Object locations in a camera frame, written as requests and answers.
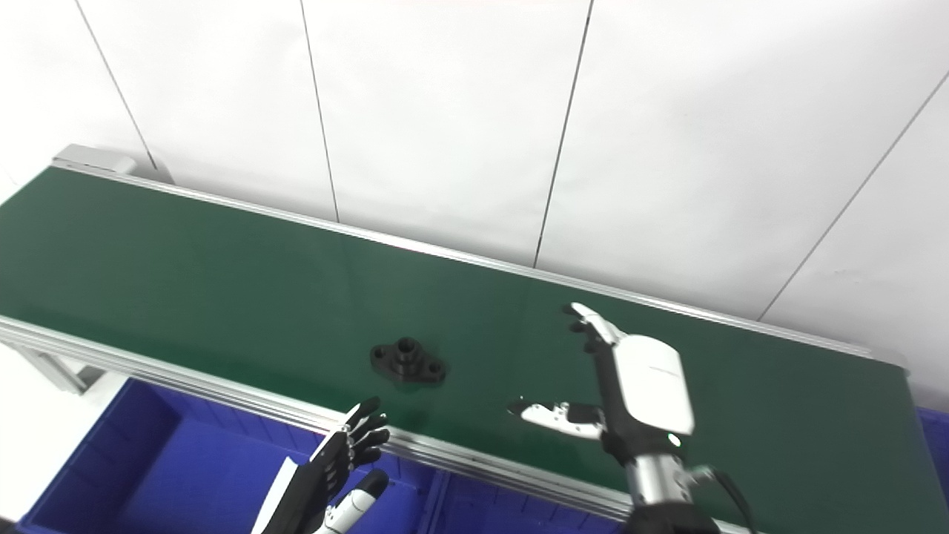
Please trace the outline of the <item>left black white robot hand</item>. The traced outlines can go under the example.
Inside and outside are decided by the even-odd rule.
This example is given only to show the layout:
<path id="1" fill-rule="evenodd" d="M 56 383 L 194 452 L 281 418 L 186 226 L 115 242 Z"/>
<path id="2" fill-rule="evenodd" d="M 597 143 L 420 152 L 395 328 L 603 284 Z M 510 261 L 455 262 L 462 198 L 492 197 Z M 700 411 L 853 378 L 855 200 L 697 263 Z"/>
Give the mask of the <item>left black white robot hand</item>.
<path id="1" fill-rule="evenodd" d="M 254 533 L 345 533 L 389 487 L 382 469 L 371 469 L 345 490 L 352 472 L 380 460 L 390 438 L 382 400 L 356 403 L 330 429 L 305 463 L 288 458 L 265 494 L 252 524 Z"/>

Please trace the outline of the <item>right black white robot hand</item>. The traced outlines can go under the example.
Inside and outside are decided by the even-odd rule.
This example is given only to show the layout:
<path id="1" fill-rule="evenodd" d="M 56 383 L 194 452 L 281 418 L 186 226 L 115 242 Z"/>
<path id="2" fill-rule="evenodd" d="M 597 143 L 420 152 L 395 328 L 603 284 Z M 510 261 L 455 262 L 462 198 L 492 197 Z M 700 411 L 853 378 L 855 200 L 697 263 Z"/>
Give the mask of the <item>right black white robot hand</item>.
<path id="1" fill-rule="evenodd" d="M 508 413 L 575 438 L 599 441 L 619 464 L 645 455 L 684 459 L 684 439 L 695 426 L 684 366 L 677 349 L 653 337 L 627 334 L 599 312 L 569 302 L 572 332 L 586 335 L 599 405 L 515 400 Z"/>

